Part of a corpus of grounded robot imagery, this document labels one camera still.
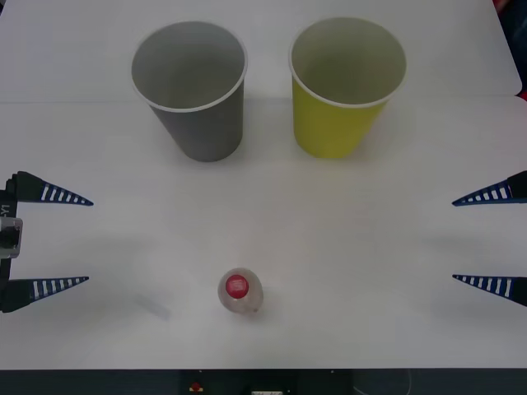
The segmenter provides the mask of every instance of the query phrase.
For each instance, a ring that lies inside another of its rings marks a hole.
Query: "cable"
[[[361,391],[359,388],[353,386],[353,389],[360,393],[361,395],[369,395],[368,393],[364,393],[363,391]],[[410,393],[412,392],[412,372],[410,371],[410,369],[408,369],[408,391],[406,392],[405,395],[410,395]]]

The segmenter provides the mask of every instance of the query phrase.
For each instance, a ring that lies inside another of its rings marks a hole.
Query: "red object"
[[[241,299],[249,292],[249,283],[245,277],[235,274],[227,278],[225,289],[231,298]]]

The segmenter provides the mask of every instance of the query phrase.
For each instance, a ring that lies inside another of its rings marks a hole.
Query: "plastic bottle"
[[[227,309],[238,314],[256,313],[264,302],[260,280],[243,267],[232,269],[222,277],[217,295]]]

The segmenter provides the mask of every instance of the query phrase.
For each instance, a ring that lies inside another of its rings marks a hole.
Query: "paper cup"
[[[229,156],[243,132],[247,53],[229,30],[186,21],[144,39],[132,61],[136,92],[181,150],[199,161]]]
[[[385,28],[332,18],[303,30],[289,51],[295,138],[320,158],[347,156],[401,86],[402,45]]]

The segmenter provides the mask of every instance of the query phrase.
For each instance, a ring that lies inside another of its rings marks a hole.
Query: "cup rim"
[[[192,107],[192,108],[189,108],[189,109],[175,109],[175,108],[172,108],[172,107],[165,107],[164,105],[159,105],[157,103],[154,103],[153,101],[148,99],[143,93],[141,93],[141,91],[136,87],[135,81],[133,80],[133,60],[135,59],[135,55],[138,53],[138,50],[139,50],[139,48],[141,48],[141,45],[143,45],[145,43],[145,41],[147,41],[150,37],[152,37],[154,34],[158,33],[159,31],[161,31],[161,30],[163,30],[163,29],[165,29],[165,28],[167,28],[169,26],[172,26],[172,25],[178,25],[178,24],[182,24],[182,23],[192,23],[192,22],[205,23],[205,24],[208,24],[208,25],[219,27],[220,29],[223,29],[227,33],[231,34],[236,39],[236,41],[238,42],[238,45],[241,47],[241,50],[244,53],[244,68],[241,71],[240,78],[238,79],[236,84],[225,95],[223,95],[222,97],[220,97],[220,98],[218,98],[218,99],[216,99],[216,100],[214,100],[214,101],[212,101],[210,103],[207,103],[205,105],[200,105],[198,107]],[[163,26],[155,29],[154,31],[151,31],[150,33],[147,33],[146,35],[143,36],[143,38],[141,40],[139,40],[139,42],[135,46],[135,50],[133,51],[132,59],[130,61],[130,73],[129,73],[129,76],[132,79],[132,86],[133,86],[133,89],[135,90],[135,92],[143,100],[145,100],[151,107],[154,107],[156,109],[160,109],[160,110],[163,110],[163,111],[166,111],[166,112],[169,112],[169,113],[194,113],[194,112],[197,112],[197,111],[202,111],[204,109],[210,109],[211,107],[213,107],[215,105],[219,105],[222,101],[225,101],[226,99],[229,98],[229,96],[231,96],[234,92],[236,92],[238,90],[238,88],[240,87],[240,85],[243,83],[244,79],[245,79],[245,74],[247,73],[248,62],[249,62],[249,60],[248,60],[248,56],[247,56],[247,49],[245,48],[244,43],[241,41],[240,37],[236,33],[234,33],[232,30],[229,30],[229,29],[227,29],[224,26],[218,25],[217,23],[210,22],[210,21],[200,21],[200,20],[177,21],[177,22],[171,22],[171,23],[168,23],[166,25],[163,25]]]
[[[307,87],[306,84],[304,84],[304,82],[302,82],[302,80],[298,77],[298,75],[296,74],[296,71],[295,71],[295,68],[293,67],[293,59],[292,59],[292,54],[293,54],[293,48],[295,47],[295,44],[297,42],[297,40],[300,38],[300,36],[306,31],[308,30],[309,28],[311,28],[312,26],[314,25],[317,25],[319,24],[320,22],[325,22],[325,21],[331,21],[331,20],[334,20],[334,19],[348,19],[348,20],[355,20],[355,21],[364,21],[364,22],[367,22],[367,23],[370,23],[372,25],[376,25],[376,26],[379,26],[381,29],[384,29],[386,32],[388,32],[389,35],[391,35],[394,40],[399,44],[399,46],[401,47],[401,49],[403,50],[403,56],[404,56],[404,60],[405,60],[405,67],[404,67],[404,74],[403,74],[403,78],[401,78],[401,82],[395,87],[395,89],[393,89],[388,95],[378,99],[378,100],[375,100],[375,101],[372,101],[372,102],[369,102],[369,103],[360,103],[359,105],[350,105],[350,104],[346,104],[346,103],[339,103],[337,101],[332,101],[332,100],[329,100],[329,99],[326,99],[324,98],[323,96],[321,95],[318,95],[317,93],[314,93],[310,88]],[[315,99],[319,100],[319,101],[322,101],[324,102],[325,104],[327,105],[332,105],[334,107],[341,107],[343,109],[367,109],[367,108],[370,108],[370,107],[373,107],[373,106],[376,106],[376,105],[380,105],[386,101],[388,101],[394,94],[395,92],[397,92],[401,86],[404,85],[404,83],[406,82],[406,77],[408,75],[408,58],[406,56],[406,51],[404,50],[404,47],[403,45],[401,44],[401,41],[397,38],[396,35],[394,35],[391,31],[389,31],[388,29],[386,29],[384,26],[378,24],[378,23],[375,23],[373,21],[370,21],[366,18],[359,18],[359,17],[355,17],[355,16],[332,16],[330,18],[322,18],[322,19],[319,19],[315,22],[312,22],[310,23],[308,26],[302,28],[298,33],[296,33],[295,35],[295,38],[293,39],[293,41],[291,42],[291,45],[289,46],[289,70],[291,71],[291,74],[293,75],[293,78],[294,80],[296,81],[296,83],[298,85],[300,85],[300,87],[308,93],[308,95],[314,97]]]

